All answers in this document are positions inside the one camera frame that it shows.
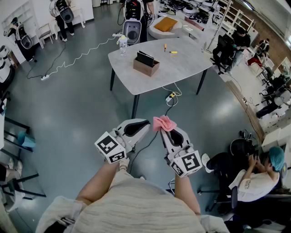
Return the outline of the black office chair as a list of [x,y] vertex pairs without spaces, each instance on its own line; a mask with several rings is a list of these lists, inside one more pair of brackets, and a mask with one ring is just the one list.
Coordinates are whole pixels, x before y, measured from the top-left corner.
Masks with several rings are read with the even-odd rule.
[[227,204],[231,209],[235,209],[238,204],[238,187],[229,188],[226,186],[224,176],[221,172],[214,172],[219,179],[219,188],[215,190],[202,190],[199,188],[197,194],[216,193],[218,196],[213,200],[213,204],[206,208],[206,212],[211,212],[217,204]]
[[213,65],[218,67],[218,75],[226,72],[226,67],[230,66],[233,62],[236,48],[234,40],[227,34],[218,36],[217,47],[213,50],[213,57],[210,58],[213,61]]

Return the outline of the long wooden plank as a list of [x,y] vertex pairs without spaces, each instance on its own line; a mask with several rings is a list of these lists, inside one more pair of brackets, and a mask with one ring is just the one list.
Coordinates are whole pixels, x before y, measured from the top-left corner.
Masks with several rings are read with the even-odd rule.
[[250,123],[254,131],[257,134],[257,137],[260,143],[263,143],[264,138],[265,138],[265,133],[259,123],[258,118],[256,117],[256,114],[254,113],[250,105],[248,105],[248,103],[243,100],[244,98],[243,95],[241,94],[241,92],[239,91],[239,89],[237,88],[237,86],[234,84],[233,81],[226,81],[226,85],[230,88],[230,90],[233,92],[233,94],[236,96],[236,98],[240,102],[241,106],[243,107],[245,113],[247,114],[250,120]]

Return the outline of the white storage box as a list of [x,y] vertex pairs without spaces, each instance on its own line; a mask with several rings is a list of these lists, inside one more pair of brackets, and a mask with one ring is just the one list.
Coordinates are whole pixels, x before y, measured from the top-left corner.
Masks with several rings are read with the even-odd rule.
[[283,146],[285,144],[291,148],[291,124],[268,133],[261,148],[263,152],[268,152],[271,147]]

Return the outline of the person's grey striped shirt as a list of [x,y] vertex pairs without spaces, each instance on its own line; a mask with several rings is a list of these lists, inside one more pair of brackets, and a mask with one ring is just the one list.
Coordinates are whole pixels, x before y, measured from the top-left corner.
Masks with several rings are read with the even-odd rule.
[[182,200],[146,180],[118,172],[96,202],[58,196],[35,233],[229,233],[222,218],[196,215]]

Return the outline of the row of round robot vacuums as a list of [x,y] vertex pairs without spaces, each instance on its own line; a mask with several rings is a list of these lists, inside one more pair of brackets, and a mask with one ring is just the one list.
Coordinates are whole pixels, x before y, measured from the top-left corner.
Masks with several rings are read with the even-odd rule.
[[218,0],[158,0],[159,12],[207,24],[218,10]]

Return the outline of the brown wooden box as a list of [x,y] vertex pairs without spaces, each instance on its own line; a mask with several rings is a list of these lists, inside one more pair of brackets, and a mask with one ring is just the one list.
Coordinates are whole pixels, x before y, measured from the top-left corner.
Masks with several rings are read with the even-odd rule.
[[140,61],[137,60],[137,57],[133,61],[133,69],[149,76],[152,77],[153,74],[159,69],[160,67],[160,62],[154,60],[154,66],[148,66]]

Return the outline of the black round bin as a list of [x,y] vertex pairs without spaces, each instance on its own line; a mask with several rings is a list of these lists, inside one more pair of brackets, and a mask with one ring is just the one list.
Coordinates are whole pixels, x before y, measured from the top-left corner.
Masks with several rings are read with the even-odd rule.
[[239,131],[239,138],[233,140],[230,143],[229,151],[231,155],[235,156],[248,156],[258,155],[259,143],[252,133],[249,133],[246,129]]

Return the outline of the pink cloth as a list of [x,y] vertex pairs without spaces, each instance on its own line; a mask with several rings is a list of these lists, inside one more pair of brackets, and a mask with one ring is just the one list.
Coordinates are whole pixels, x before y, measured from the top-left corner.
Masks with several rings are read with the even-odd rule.
[[157,132],[160,129],[163,129],[166,132],[172,131],[176,128],[177,124],[170,120],[168,116],[162,115],[160,117],[153,117],[153,131]]

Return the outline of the white chair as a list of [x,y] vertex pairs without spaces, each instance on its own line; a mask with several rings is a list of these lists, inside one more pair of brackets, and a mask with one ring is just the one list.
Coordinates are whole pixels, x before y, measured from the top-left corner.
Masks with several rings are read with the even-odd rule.
[[42,49],[44,48],[46,38],[49,38],[53,44],[53,35],[51,33],[49,24],[45,24],[42,27],[36,28],[35,33]]

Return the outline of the white shelving unit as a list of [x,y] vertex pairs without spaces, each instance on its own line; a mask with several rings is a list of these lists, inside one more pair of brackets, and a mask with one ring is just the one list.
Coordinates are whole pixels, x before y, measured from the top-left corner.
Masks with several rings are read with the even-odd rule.
[[212,21],[218,27],[221,25],[220,31],[232,37],[237,27],[241,27],[246,31],[252,43],[258,35],[258,32],[253,28],[254,20],[246,16],[240,9],[235,8],[231,0],[217,0],[216,3],[216,11]]

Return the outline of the clear bottle with yellow cap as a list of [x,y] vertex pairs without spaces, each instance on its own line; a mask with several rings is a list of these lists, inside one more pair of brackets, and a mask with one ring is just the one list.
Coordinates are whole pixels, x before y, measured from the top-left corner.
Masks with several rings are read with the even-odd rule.
[[128,38],[125,35],[119,37],[117,44],[119,45],[120,55],[126,55]]

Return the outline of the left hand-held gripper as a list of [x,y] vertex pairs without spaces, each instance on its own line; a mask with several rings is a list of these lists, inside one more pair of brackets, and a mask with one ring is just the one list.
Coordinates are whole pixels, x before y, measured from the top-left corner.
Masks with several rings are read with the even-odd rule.
[[146,119],[135,118],[122,122],[111,132],[105,132],[95,142],[95,147],[109,164],[127,158],[136,143],[139,143],[150,129]]

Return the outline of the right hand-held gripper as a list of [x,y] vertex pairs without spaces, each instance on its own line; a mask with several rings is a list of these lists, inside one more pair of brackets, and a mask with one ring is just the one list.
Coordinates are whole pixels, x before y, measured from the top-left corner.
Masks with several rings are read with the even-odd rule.
[[202,168],[201,157],[193,148],[185,131],[178,127],[174,129],[174,144],[183,147],[176,151],[174,151],[170,133],[165,130],[160,130],[160,132],[164,148],[167,152],[172,152],[166,155],[165,160],[178,177],[187,177]]

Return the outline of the round white sofa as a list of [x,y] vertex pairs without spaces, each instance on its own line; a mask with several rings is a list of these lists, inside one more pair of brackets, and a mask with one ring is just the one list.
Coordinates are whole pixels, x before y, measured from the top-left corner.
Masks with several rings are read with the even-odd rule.
[[177,20],[176,24],[170,29],[170,31],[162,32],[156,29],[154,26],[162,21],[164,17],[159,17],[155,19],[152,25],[149,26],[148,32],[155,39],[169,39],[169,38],[178,38],[182,32],[182,23],[180,20]]

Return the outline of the black tablet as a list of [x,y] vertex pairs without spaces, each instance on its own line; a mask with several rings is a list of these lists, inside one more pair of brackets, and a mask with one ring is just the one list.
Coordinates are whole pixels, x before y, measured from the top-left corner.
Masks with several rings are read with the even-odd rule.
[[142,51],[137,52],[137,60],[149,67],[154,66],[154,58]]

